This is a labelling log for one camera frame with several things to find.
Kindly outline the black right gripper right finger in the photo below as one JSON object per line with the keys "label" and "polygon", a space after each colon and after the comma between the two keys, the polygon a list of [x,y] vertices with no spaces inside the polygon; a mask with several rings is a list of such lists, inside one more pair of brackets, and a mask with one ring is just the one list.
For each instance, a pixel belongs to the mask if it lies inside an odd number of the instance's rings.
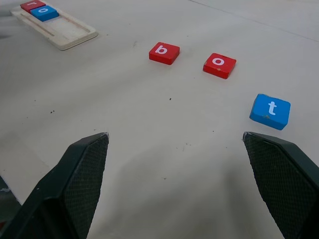
{"label": "black right gripper right finger", "polygon": [[294,143],[243,134],[259,193],[286,239],[319,237],[319,168]]}

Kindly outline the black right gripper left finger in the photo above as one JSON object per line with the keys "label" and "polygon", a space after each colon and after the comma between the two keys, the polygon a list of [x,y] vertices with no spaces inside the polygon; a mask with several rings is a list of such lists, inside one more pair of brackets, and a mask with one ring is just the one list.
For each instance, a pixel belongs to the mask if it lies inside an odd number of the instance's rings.
{"label": "black right gripper left finger", "polygon": [[2,239],[85,239],[100,198],[109,135],[71,144],[4,227]]}

